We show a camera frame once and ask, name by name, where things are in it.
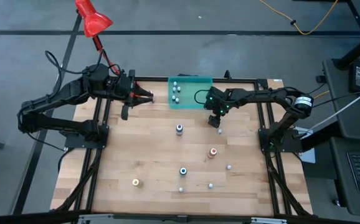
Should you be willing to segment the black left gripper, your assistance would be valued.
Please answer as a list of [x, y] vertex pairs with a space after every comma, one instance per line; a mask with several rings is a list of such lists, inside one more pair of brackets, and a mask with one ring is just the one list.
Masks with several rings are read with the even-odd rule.
[[128, 119], [130, 107], [154, 101], [153, 94], [150, 91], [143, 89], [137, 83], [135, 84], [135, 70], [130, 70], [128, 74], [123, 73], [116, 79], [112, 89], [109, 91], [109, 99], [123, 103], [121, 109], [122, 120]]

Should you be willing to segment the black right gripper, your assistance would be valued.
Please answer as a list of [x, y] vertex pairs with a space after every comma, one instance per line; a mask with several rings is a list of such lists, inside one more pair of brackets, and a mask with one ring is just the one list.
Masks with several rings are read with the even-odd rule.
[[220, 117], [226, 115], [230, 110], [229, 102], [230, 90], [226, 89], [221, 91], [220, 89], [212, 86], [207, 91], [206, 102], [204, 108], [212, 111], [208, 124], [214, 128], [219, 127]]

